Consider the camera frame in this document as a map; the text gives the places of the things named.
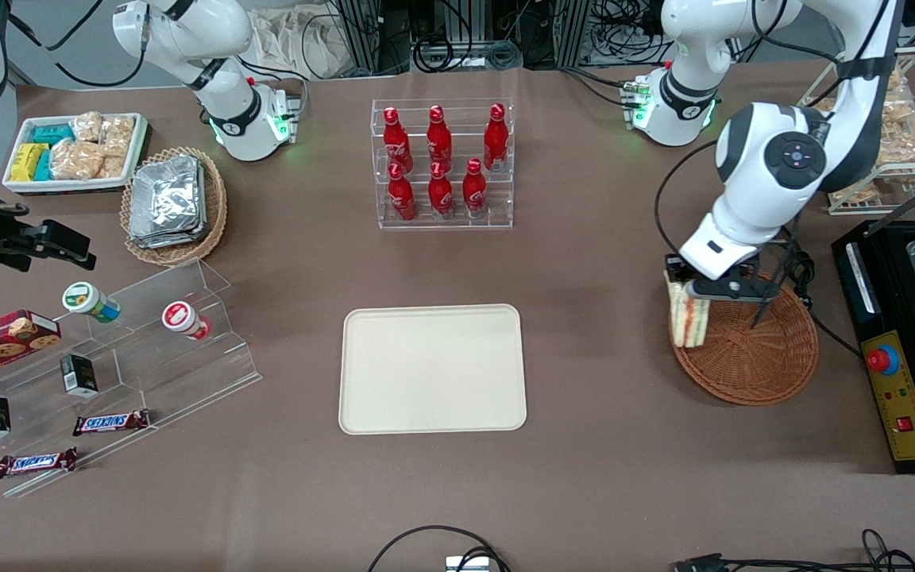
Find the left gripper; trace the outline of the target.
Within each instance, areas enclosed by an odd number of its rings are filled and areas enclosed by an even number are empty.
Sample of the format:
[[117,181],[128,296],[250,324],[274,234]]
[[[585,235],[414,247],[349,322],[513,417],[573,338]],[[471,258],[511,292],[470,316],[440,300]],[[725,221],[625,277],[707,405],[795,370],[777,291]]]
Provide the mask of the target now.
[[760,272],[732,270],[763,245],[763,233],[745,226],[730,226],[732,218],[719,220],[714,211],[702,218],[679,253],[664,257],[664,278],[669,300],[721,300],[762,303],[778,295],[780,286]]

